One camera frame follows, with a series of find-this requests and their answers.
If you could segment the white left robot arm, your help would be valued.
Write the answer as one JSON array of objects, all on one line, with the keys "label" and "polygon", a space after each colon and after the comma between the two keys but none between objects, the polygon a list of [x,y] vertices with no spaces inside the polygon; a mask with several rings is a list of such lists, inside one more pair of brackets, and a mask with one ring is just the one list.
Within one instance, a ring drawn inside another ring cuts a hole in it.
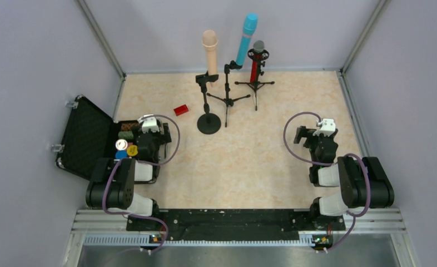
[{"label": "white left robot arm", "polygon": [[171,143],[170,129],[156,117],[115,124],[114,148],[97,160],[86,204],[109,212],[151,216],[155,201],[135,193],[137,184],[153,184],[160,172],[161,149]]}]

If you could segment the black shock mount tripod stand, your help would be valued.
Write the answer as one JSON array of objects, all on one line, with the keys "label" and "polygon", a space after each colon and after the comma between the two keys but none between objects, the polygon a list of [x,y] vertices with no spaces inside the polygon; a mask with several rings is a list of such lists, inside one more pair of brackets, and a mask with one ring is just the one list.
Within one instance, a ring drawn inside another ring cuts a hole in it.
[{"label": "black shock mount tripod stand", "polygon": [[262,71],[262,67],[265,67],[266,60],[269,57],[269,52],[266,49],[258,49],[252,48],[247,53],[248,58],[252,60],[252,67],[250,73],[250,81],[249,82],[238,82],[235,81],[236,85],[247,85],[254,92],[254,103],[255,103],[255,111],[258,110],[258,101],[257,101],[257,92],[264,85],[274,85],[275,81],[270,82],[261,82],[259,81],[260,76],[264,74]]}]

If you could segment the pink microphone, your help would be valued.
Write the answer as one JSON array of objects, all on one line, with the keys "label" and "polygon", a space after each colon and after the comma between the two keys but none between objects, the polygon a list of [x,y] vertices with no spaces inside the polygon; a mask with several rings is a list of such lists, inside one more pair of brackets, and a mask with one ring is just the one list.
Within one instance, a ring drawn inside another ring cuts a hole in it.
[{"label": "pink microphone", "polygon": [[208,29],[202,34],[202,45],[206,53],[207,71],[210,76],[217,74],[218,37],[215,31]]}]

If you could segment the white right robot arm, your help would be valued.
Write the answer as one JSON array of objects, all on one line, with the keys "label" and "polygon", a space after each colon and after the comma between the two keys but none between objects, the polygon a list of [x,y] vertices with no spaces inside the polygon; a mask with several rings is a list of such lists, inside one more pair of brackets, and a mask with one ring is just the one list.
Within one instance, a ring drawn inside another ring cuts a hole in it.
[{"label": "white right robot arm", "polygon": [[317,197],[310,206],[314,217],[340,216],[352,209],[390,207],[395,200],[394,189],[377,157],[363,157],[362,164],[352,156],[336,157],[337,130],[330,135],[300,126],[294,143],[305,138],[303,147],[309,149],[314,162],[309,168],[309,180],[316,187],[337,187],[339,192]]}]

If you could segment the red glitter microphone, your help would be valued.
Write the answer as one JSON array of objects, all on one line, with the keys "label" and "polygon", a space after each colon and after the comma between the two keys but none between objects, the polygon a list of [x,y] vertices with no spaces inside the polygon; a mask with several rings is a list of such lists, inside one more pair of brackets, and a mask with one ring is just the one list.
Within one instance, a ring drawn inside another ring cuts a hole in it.
[{"label": "red glitter microphone", "polygon": [[263,51],[265,50],[265,44],[262,40],[257,40],[252,49],[249,50],[249,57],[252,59],[252,68],[250,75],[250,82],[255,82],[258,76],[258,66],[262,56]]}]

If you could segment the blue microphone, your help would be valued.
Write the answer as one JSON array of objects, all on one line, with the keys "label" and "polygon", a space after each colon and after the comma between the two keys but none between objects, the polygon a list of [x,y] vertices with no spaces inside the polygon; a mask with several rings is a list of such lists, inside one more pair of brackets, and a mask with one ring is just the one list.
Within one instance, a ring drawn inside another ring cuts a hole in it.
[{"label": "blue microphone", "polygon": [[245,57],[247,56],[247,52],[249,50],[249,45],[254,35],[257,24],[258,24],[258,15],[256,13],[249,13],[245,17],[243,26],[242,26],[242,37],[240,41],[240,45],[237,51],[237,56],[235,62],[238,66],[243,66]]}]

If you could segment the black round base clamp stand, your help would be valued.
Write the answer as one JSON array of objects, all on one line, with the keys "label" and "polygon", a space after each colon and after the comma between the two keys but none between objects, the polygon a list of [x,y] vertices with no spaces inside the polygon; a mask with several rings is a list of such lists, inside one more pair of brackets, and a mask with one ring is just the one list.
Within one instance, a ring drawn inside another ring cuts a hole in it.
[{"label": "black round base clamp stand", "polygon": [[204,114],[197,120],[198,130],[205,135],[215,134],[221,128],[220,118],[210,112],[210,106],[207,102],[207,83],[217,81],[219,76],[209,75],[208,71],[203,75],[196,75],[196,83],[200,86],[203,95],[203,110]]}]

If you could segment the black tripod clip mic stand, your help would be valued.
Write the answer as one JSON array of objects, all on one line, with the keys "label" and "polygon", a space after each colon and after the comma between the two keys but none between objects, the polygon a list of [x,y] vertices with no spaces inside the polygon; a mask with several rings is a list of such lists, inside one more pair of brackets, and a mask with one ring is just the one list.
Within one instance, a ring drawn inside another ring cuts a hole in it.
[{"label": "black tripod clip mic stand", "polygon": [[231,70],[240,70],[242,69],[241,65],[238,65],[234,60],[232,60],[229,64],[224,65],[224,74],[225,74],[225,98],[220,98],[218,96],[214,96],[210,93],[207,93],[206,96],[213,97],[215,99],[218,99],[222,101],[225,106],[225,127],[228,126],[228,109],[229,107],[233,107],[235,102],[244,98],[250,98],[251,95],[248,94],[246,96],[238,97],[238,98],[231,98],[230,97],[230,84],[229,84],[229,74]]}]

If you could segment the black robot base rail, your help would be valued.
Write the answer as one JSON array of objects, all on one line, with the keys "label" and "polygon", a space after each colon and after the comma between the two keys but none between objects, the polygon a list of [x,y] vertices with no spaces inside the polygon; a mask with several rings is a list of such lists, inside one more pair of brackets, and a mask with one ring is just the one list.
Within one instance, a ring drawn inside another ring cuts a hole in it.
[{"label": "black robot base rail", "polygon": [[294,241],[302,231],[345,230],[342,216],[316,209],[161,209],[153,219],[128,216],[126,230],[167,231],[169,241]]}]

